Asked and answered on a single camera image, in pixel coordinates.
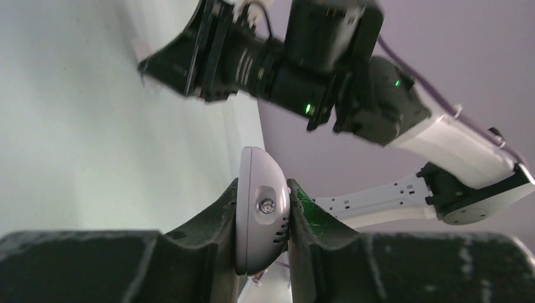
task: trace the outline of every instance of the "perforated white bracket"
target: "perforated white bracket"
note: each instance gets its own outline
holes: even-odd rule
[[[346,196],[316,198],[325,211],[351,228],[403,219],[436,218],[426,202],[430,190],[421,177],[407,176],[395,183]]]

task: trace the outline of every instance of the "white table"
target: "white table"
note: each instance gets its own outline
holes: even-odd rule
[[[0,236],[170,230],[263,147],[245,95],[216,105],[144,88],[131,40],[157,49],[197,0],[5,1],[0,9]]]

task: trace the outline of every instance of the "hole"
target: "hole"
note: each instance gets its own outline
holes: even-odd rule
[[[173,240],[179,240],[185,238],[185,233],[179,230],[172,230],[167,233],[167,236],[171,237]]]

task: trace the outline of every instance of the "gray wall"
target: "gray wall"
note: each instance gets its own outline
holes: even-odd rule
[[[284,38],[290,0],[270,15]],[[383,0],[383,37],[403,59],[428,77],[450,102],[482,126],[495,126],[509,144],[535,163],[535,1]],[[287,177],[311,196],[338,196],[395,181],[425,160],[332,134],[329,125],[308,134],[307,122],[260,104],[267,151]],[[535,194],[483,222],[451,227],[406,220],[361,230],[492,230],[518,235],[535,249]]]

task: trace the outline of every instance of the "bolt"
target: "bolt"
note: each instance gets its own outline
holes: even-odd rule
[[[275,202],[272,199],[266,198],[260,202],[260,210],[263,213],[272,213],[275,210]]]

